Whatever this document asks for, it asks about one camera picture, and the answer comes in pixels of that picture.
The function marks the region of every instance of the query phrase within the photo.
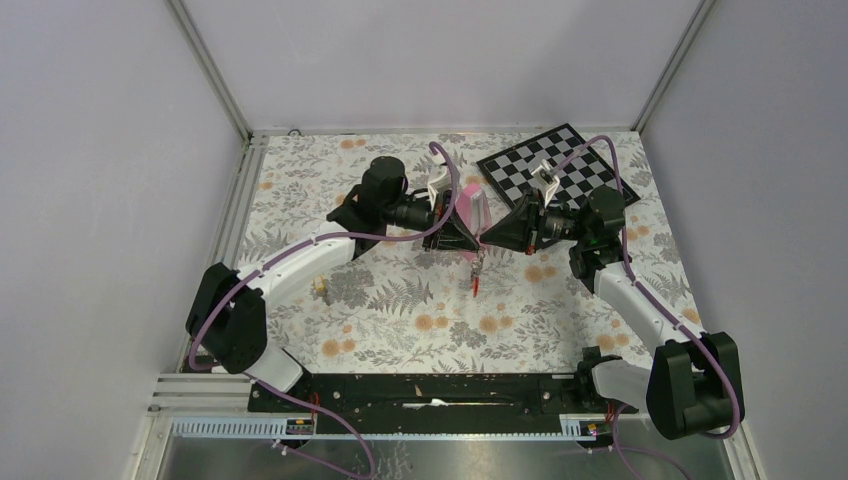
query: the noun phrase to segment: pink object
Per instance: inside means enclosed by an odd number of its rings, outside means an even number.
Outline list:
[[[456,211],[459,213],[459,218],[468,227],[468,231],[477,237],[477,240],[480,239],[483,232],[492,226],[492,215],[489,213],[489,201],[486,198],[486,192],[476,183],[472,183],[462,190],[462,194],[456,199]],[[477,254],[473,252],[461,253],[469,262],[477,258]]]

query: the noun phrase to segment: black and white checkered board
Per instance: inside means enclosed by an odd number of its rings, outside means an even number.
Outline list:
[[[530,172],[539,166],[539,162],[547,160],[551,165],[556,165],[565,160],[574,151],[574,147],[584,142],[580,134],[566,123],[484,158],[477,162],[477,166],[498,195],[512,208],[521,198],[525,188],[539,188],[536,180],[530,175]],[[615,188],[612,167],[592,147],[556,175],[559,177],[560,186],[551,201],[552,205],[567,204],[576,209],[595,187],[606,184]],[[639,200],[639,196],[627,183],[623,183],[623,187],[626,205]]]

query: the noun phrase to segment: floral pattern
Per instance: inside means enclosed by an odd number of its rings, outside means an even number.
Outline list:
[[[687,318],[700,321],[639,136],[610,133],[622,175],[642,200],[627,208],[636,268]],[[412,188],[425,185],[427,144],[457,163],[461,185],[477,183],[493,221],[507,206],[475,162],[532,133],[280,136],[270,139],[240,263],[263,258],[317,227],[379,155],[400,158]],[[605,144],[595,145],[609,161]],[[390,235],[405,232],[390,227]],[[477,298],[469,262],[424,252],[420,242],[382,242],[325,272],[326,296],[311,282],[269,313],[269,339],[314,372],[568,372],[583,347],[599,345],[649,366],[650,352],[605,302],[571,275],[569,242],[534,256],[493,249]]]

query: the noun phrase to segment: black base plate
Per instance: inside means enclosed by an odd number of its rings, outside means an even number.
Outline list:
[[[578,401],[571,374],[316,374],[305,373],[290,394],[341,415],[363,434],[560,433],[563,413],[603,413],[606,403]],[[406,408],[438,399],[453,405]],[[257,385],[251,412],[302,412]],[[318,434],[346,434],[319,420]]]

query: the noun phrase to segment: white wall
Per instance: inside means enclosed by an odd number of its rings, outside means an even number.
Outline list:
[[[239,139],[163,1],[4,1],[0,71],[0,478],[114,480]]]
[[[631,125],[698,0],[188,0],[256,129]]]
[[[770,480],[848,471],[848,3],[719,2],[644,136]]]

